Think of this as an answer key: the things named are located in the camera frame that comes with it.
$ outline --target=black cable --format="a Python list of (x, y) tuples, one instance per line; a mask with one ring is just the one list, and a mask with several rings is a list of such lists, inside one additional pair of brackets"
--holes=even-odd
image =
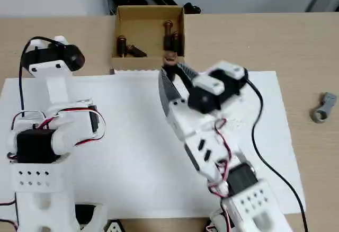
[(47, 42), (50, 42), (52, 44), (55, 44), (57, 46), (65, 46), (65, 44), (62, 44), (61, 42), (59, 41), (56, 41), (56, 40), (52, 40), (52, 39), (49, 39), (49, 38), (46, 38), (46, 37), (42, 37), (42, 36), (35, 36), (33, 38), (31, 38), (25, 45), (25, 47), (23, 48), (22, 50), (22, 53), (21, 53), (21, 57), (20, 57), (20, 65), (19, 65), (19, 93), (20, 93), (20, 104), (21, 104), (21, 110), (25, 110), (25, 104), (24, 104), (24, 101), (23, 101), (23, 92), (22, 92), (22, 68), (23, 68), (23, 62), (22, 62), (22, 59), (23, 59), (23, 56), (25, 55), (28, 47), (30, 46), (31, 44), (31, 41), (32, 40), (44, 40), (44, 41), (47, 41)]
[(16, 203), (16, 201), (14, 199), (13, 201), (8, 202), (8, 203), (0, 203), (0, 207), (8, 207), (8, 206), (11, 206), (11, 205), (13, 205), (15, 203)]
[(256, 154), (258, 155), (259, 159), (274, 173), (276, 174), (293, 192), (293, 194), (295, 195), (299, 207), (300, 207), (300, 211), (301, 211), (301, 216), (302, 216), (302, 222), (304, 223), (304, 230), (305, 232), (308, 232), (308, 227), (307, 227), (307, 221), (306, 221), (306, 215), (305, 215), (305, 211), (304, 211), (304, 207), (302, 206), (302, 202), (300, 200), (300, 197), (298, 195), (298, 193), (296, 192), (296, 190), (293, 188), (293, 186), (289, 183), (289, 181), (287, 181), (278, 171), (276, 171), (269, 163), (267, 163), (267, 161), (261, 156), (256, 143), (255, 143), (255, 137), (254, 137), (254, 131), (255, 131), (255, 127), (258, 124), (261, 114), (263, 112), (263, 108), (264, 108), (264, 99), (263, 96), (261, 95), (260, 91), (256, 88), (256, 86), (248, 79), (247, 80), (248, 85), (253, 89), (253, 91), (255, 92), (255, 94), (258, 96), (259, 100), (260, 100), (260, 110), (259, 110), (259, 114), (258, 117), (256, 118), (253, 127), (252, 127), (252, 143), (253, 143), (253, 147), (254, 150), (256, 152)]
[(5, 219), (0, 219), (0, 222), (5, 222), (5, 223), (11, 224), (14, 227), (15, 231), (17, 231), (17, 225), (15, 224), (15, 222), (13, 222), (11, 220), (5, 220)]

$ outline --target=gray plastic part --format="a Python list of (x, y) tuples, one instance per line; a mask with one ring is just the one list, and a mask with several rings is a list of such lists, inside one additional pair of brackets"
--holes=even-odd
[(315, 108), (311, 112), (311, 118), (313, 122), (323, 123), (327, 121), (329, 114), (331, 113), (332, 107), (335, 105), (337, 101), (337, 96), (333, 93), (325, 93), (320, 107)]

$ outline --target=white robotic arm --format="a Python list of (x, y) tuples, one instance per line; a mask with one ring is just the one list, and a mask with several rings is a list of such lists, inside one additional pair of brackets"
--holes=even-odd
[(72, 101), (67, 92), (68, 78), (84, 62), (80, 50), (64, 37), (35, 37), (24, 49), (21, 66), (46, 83), (50, 107), (34, 118), (31, 112), (20, 112), (12, 123), (8, 144), (13, 154), (8, 157), (19, 232), (101, 232), (107, 223), (107, 209), (101, 204), (87, 205), (92, 219), (82, 229), (75, 212), (70, 153), (76, 145), (103, 137), (105, 129), (91, 100)]
[[(188, 90), (181, 97), (173, 84), (178, 75)], [(167, 121), (195, 169), (207, 178), (209, 191), (221, 197), (221, 208), (211, 215), (218, 232), (289, 232), (269, 185), (255, 171), (238, 146), (232, 117), (235, 106), (243, 106), (248, 73), (243, 67), (221, 62), (203, 74), (185, 64), (164, 65), (159, 74), (159, 93)]]

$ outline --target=mounting hole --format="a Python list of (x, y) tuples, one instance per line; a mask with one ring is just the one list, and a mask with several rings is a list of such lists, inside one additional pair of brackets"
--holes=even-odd
[(314, 113), (315, 117), (318, 119), (318, 120), (326, 120), (327, 119), (327, 113), (325, 111), (322, 111), (322, 110), (318, 110)]

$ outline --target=wire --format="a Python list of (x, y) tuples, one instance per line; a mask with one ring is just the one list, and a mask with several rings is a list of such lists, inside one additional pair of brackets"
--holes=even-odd
[(216, 228), (214, 225), (208, 225), (208, 226), (206, 226), (206, 228), (205, 228), (205, 230), (206, 230), (207, 232), (213, 232), (212, 229), (217, 230), (217, 228)]
[(4, 219), (0, 219), (0, 222), (5, 222), (5, 223), (11, 224), (14, 227), (15, 231), (17, 231), (17, 225), (15, 224), (15, 222), (13, 222), (11, 220), (4, 220)]
[(217, 164), (218, 168), (220, 168), (220, 167), (224, 168), (224, 172), (221, 172), (222, 180), (220, 182), (218, 182), (218, 183), (208, 183), (208, 190), (209, 190), (209, 192), (214, 194), (214, 195), (216, 195), (216, 196), (218, 196), (218, 197), (221, 197), (221, 198), (225, 198), (226, 196), (225, 195), (221, 195), (220, 193), (215, 191), (215, 187), (218, 184), (220, 184), (221, 182), (227, 180), (228, 174), (229, 174), (229, 163), (230, 163), (230, 160), (232, 159), (231, 149), (229, 148), (229, 146), (228, 146), (224, 136), (220, 132), (220, 129), (226, 124), (226, 122), (227, 122), (226, 118), (221, 118), (221, 119), (215, 121), (215, 124), (214, 124), (214, 131), (222, 138), (222, 143), (226, 147), (227, 152), (228, 152), (228, 157), (227, 157), (227, 159), (225, 159), (224, 165), (220, 166), (220, 164)]
[(0, 203), (0, 207), (3, 207), (3, 206), (8, 207), (8, 206), (11, 206), (11, 205), (13, 205), (13, 204), (15, 204), (15, 203), (16, 203), (16, 201), (15, 201), (15, 199), (14, 199), (13, 201), (8, 202), (8, 203)]
[(30, 46), (32, 40), (44, 40), (44, 41), (50, 42), (50, 43), (57, 45), (57, 46), (62, 46), (62, 47), (66, 46), (65, 44), (62, 44), (59, 41), (52, 40), (52, 39), (42, 37), (42, 36), (35, 36), (35, 37), (29, 39), (29, 41), (26, 43), (25, 47), (22, 50), (21, 57), (20, 57), (20, 64), (19, 64), (19, 93), (20, 93), (20, 105), (21, 105), (22, 111), (25, 110), (25, 104), (24, 104), (24, 101), (23, 101), (23, 92), (22, 92), (22, 68), (23, 68), (23, 61), (22, 60), (23, 60), (23, 57), (24, 57), (28, 47)]
[(43, 118), (46, 118), (46, 115), (43, 112), (38, 111), (38, 110), (24, 110), (24, 111), (21, 111), (21, 112), (17, 113), (14, 116), (12, 124), (11, 124), (11, 130), (14, 130), (14, 124), (15, 124), (15, 120), (16, 120), (17, 116), (20, 115), (20, 114), (24, 114), (24, 113), (40, 113)]
[(289, 183), (289, 181), (287, 181), (278, 171), (276, 171), (260, 154), (257, 146), (256, 146), (256, 142), (255, 142), (255, 137), (254, 137), (254, 132), (255, 132), (255, 127), (258, 124), (262, 112), (263, 112), (263, 108), (264, 108), (264, 100), (263, 100), (263, 96), (261, 95), (260, 91), (256, 88), (256, 86), (248, 79), (247, 80), (248, 85), (253, 89), (253, 91), (255, 92), (255, 94), (258, 96), (259, 100), (260, 100), (260, 110), (259, 110), (259, 114), (253, 124), (252, 127), (252, 143), (253, 143), (253, 147), (254, 150), (257, 154), (257, 156), (259, 157), (259, 159), (274, 173), (276, 174), (293, 192), (293, 194), (295, 195), (299, 207), (300, 207), (300, 211), (301, 211), (301, 216), (302, 216), (302, 222), (304, 223), (304, 230), (305, 232), (308, 232), (308, 227), (307, 227), (307, 220), (306, 220), (306, 215), (305, 215), (305, 211), (304, 211), (304, 207), (302, 206), (302, 202), (300, 200), (300, 197), (297, 193), (297, 191), (293, 188), (293, 186)]
[[(11, 206), (13, 204), (16, 204), (16, 200), (14, 199), (13, 201), (11, 202), (8, 202), (8, 203), (0, 203), (0, 207), (4, 207), (4, 206)], [(17, 231), (17, 225), (15, 222), (11, 221), (11, 220), (6, 220), (6, 219), (0, 219), (0, 222), (5, 222), (5, 223), (9, 223), (11, 224), (14, 228), (15, 228), (15, 231)]]
[(225, 215), (227, 232), (231, 232), (231, 222), (230, 222), (227, 210), (225, 210), (224, 206), (222, 205), (222, 199), (220, 200), (220, 207), (221, 207), (221, 209), (222, 209), (222, 211), (224, 212), (224, 215)]
[(88, 143), (88, 142), (91, 142), (91, 141), (97, 141), (97, 140), (102, 139), (105, 136), (105, 133), (106, 133), (106, 122), (105, 122), (105, 119), (103, 118), (102, 114), (100, 114), (99, 112), (97, 112), (94, 109), (89, 109), (89, 108), (67, 108), (67, 109), (59, 110), (53, 117), (45, 119), (44, 122), (42, 122), (38, 126), (38, 129), (42, 129), (44, 126), (48, 125), (52, 120), (54, 120), (54, 118), (58, 117), (59, 113), (61, 113), (61, 112), (84, 112), (84, 111), (88, 111), (88, 112), (92, 112), (92, 113), (97, 114), (101, 118), (101, 120), (102, 120), (102, 122), (104, 124), (104, 131), (103, 131), (102, 135), (100, 137), (98, 137), (98, 138), (84, 139), (84, 140), (76, 143), (75, 145), (78, 146), (78, 145), (82, 145), (82, 144), (85, 144), (85, 143)]

